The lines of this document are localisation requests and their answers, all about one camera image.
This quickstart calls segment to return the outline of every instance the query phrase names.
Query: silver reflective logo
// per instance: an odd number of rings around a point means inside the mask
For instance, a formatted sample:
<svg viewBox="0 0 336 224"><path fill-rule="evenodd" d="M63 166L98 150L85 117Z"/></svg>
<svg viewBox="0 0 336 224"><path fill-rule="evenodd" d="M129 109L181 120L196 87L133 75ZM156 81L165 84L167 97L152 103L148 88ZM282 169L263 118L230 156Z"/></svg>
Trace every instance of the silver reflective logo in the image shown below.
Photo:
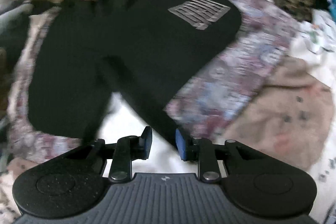
<svg viewBox="0 0 336 224"><path fill-rule="evenodd" d="M167 181L167 180L170 179L170 177L164 176L164 177L162 177L161 179L164 180L164 181Z"/></svg>
<svg viewBox="0 0 336 224"><path fill-rule="evenodd" d="M189 0L182 5L168 9L198 30L205 30L230 10L230 7L212 0Z"/></svg>

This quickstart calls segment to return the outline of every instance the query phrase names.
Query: metal rivet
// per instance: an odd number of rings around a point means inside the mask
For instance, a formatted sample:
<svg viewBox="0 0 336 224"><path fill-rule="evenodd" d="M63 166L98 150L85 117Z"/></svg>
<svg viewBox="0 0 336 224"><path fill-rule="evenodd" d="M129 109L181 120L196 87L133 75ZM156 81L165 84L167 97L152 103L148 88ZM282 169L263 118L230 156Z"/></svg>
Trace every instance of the metal rivet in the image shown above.
<svg viewBox="0 0 336 224"><path fill-rule="evenodd" d="M114 179L114 180L123 180L126 177L127 177L127 173L124 171L114 172L111 175L111 179Z"/></svg>
<svg viewBox="0 0 336 224"><path fill-rule="evenodd" d="M218 179L219 174L216 172L209 171L203 174L203 178L205 178L207 181L212 181Z"/></svg>

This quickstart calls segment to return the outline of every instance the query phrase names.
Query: beige blanket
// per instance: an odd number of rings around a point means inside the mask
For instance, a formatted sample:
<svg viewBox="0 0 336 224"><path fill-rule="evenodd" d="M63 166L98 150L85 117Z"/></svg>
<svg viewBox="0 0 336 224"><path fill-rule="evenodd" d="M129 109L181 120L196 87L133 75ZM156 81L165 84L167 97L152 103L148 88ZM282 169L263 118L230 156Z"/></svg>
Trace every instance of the beige blanket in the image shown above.
<svg viewBox="0 0 336 224"><path fill-rule="evenodd" d="M329 87L308 74L304 60L286 57L223 138L308 170L320 158L333 114Z"/></svg>

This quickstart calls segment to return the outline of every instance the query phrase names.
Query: white sheet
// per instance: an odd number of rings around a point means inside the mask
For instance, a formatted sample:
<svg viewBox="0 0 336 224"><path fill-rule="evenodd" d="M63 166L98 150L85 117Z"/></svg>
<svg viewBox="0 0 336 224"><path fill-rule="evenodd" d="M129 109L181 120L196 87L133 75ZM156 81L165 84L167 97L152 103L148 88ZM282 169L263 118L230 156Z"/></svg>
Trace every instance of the white sheet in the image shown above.
<svg viewBox="0 0 336 224"><path fill-rule="evenodd" d="M336 103L336 54L330 53L316 56L305 48L302 40L297 39L293 42L291 55L308 62L311 68L310 73L331 87L334 102ZM100 138L105 139L106 143L115 143L119 138L124 136L140 135L145 126L146 124L133 110L125 102L121 101L117 112L105 118L100 130ZM330 164L329 159L333 159L334 157L336 157L335 119L321 160L309 171L309 174L318 185L318 195L310 215L320 223L323 222L326 211L336 198L336 171L330 170L328 167ZM108 162L104 176L108 175L110 163L111 161ZM170 144L163 140L156 132L153 132L150 157L146 161L134 161L133 172L196 173L197 166L182 162ZM326 182L321 181L321 174L326 175Z"/></svg>

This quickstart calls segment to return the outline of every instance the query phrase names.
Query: gray ribbed platform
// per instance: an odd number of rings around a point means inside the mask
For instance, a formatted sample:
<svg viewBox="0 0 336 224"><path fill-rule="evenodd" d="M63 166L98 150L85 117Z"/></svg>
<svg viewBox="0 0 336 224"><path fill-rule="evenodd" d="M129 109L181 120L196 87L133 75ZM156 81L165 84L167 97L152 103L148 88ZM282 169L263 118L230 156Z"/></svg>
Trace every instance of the gray ribbed platform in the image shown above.
<svg viewBox="0 0 336 224"><path fill-rule="evenodd" d="M272 221L255 218L233 206L218 186L195 174L137 174L113 185L91 210L62 220L28 215L16 224L316 224L308 216Z"/></svg>

